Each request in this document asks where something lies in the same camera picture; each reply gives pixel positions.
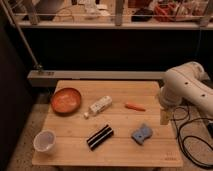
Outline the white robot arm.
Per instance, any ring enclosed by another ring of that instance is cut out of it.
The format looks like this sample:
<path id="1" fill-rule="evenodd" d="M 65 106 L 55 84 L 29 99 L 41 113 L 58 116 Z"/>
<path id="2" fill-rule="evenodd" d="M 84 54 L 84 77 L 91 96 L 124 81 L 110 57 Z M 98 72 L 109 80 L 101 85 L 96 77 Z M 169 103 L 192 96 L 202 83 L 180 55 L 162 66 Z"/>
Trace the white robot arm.
<path id="1" fill-rule="evenodd" d="M 181 104 L 182 99 L 213 117 L 213 89 L 202 83 L 204 76 L 203 66 L 194 61 L 170 68 L 164 73 L 164 85 L 157 95 L 161 105 L 161 125 L 169 123 L 172 110 Z"/>

